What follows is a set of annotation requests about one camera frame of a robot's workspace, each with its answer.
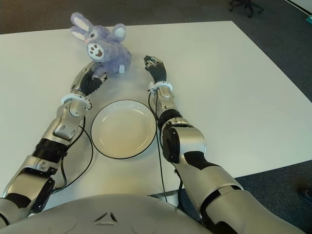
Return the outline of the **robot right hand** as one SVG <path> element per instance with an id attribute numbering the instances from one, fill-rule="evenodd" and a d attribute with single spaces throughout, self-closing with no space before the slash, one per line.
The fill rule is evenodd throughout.
<path id="1" fill-rule="evenodd" d="M 144 57 L 145 70 L 150 73 L 154 83 L 167 81 L 167 73 L 164 63 L 154 56 Z"/>

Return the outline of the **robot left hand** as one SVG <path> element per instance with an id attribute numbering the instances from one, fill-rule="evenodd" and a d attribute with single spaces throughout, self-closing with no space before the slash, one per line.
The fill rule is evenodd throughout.
<path id="1" fill-rule="evenodd" d="M 106 73 L 98 78 L 93 77 L 98 67 L 100 67 L 100 63 L 95 61 L 84 66 L 71 84 L 71 93 L 82 94 L 86 97 L 96 91 L 107 80 Z"/>

